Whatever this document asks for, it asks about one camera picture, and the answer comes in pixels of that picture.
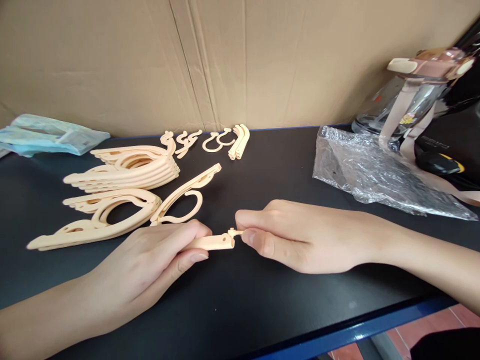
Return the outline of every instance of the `sticker on bottle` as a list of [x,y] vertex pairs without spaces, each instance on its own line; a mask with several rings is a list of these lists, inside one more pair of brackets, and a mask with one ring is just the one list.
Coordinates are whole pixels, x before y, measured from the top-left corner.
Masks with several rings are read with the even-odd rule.
[[414,122],[415,114],[412,112],[407,112],[400,120],[400,124],[411,124]]

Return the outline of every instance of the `fingernail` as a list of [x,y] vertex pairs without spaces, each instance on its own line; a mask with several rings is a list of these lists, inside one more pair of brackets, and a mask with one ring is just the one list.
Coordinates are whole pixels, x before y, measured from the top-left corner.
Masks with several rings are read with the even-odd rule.
[[198,263],[198,262],[201,262],[203,260],[206,260],[208,259],[209,257],[205,254],[202,254],[202,253],[195,253],[193,254],[192,256],[190,256],[190,260],[193,262],[193,263]]
[[257,232],[255,230],[247,229],[241,235],[241,239],[247,245],[252,246],[254,244],[254,238],[256,233]]

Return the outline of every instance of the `floor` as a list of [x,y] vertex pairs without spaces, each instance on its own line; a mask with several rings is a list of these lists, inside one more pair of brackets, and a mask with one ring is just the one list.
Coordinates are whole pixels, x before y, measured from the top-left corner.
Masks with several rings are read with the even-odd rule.
[[[459,304],[395,327],[386,333],[403,360],[410,360],[410,349],[423,336],[460,328],[480,328],[480,317]],[[338,348],[328,354],[334,360],[363,360],[359,347],[355,343]]]

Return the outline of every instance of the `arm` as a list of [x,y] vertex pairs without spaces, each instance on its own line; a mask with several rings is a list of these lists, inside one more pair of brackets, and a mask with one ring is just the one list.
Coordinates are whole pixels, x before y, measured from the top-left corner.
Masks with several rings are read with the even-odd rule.
[[0,359],[45,359],[128,323],[208,258],[178,252],[210,235],[196,220],[140,228],[88,274],[0,310]]
[[273,200],[239,210],[242,240],[260,255],[309,274],[340,273],[363,263],[405,269],[480,315],[480,252],[359,211]]

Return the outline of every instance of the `cardboard box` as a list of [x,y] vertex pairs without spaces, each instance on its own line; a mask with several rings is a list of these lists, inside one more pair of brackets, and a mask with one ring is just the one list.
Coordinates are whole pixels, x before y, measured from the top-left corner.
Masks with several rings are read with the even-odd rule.
[[335,124],[393,57],[449,46],[478,0],[5,0],[0,126],[114,136]]

